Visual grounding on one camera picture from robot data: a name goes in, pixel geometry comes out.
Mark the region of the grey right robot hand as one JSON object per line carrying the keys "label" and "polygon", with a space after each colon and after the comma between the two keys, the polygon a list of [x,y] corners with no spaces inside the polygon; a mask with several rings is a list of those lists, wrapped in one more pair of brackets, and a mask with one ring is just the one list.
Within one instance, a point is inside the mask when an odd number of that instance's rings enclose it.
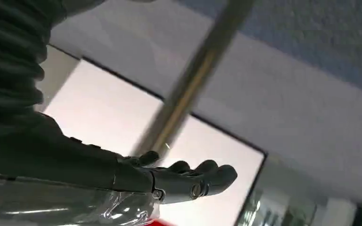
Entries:
{"label": "grey right robot hand", "polygon": [[219,194],[238,176],[212,160],[152,168],[157,159],[86,145],[41,113],[0,114],[0,226],[145,225],[160,204]]}

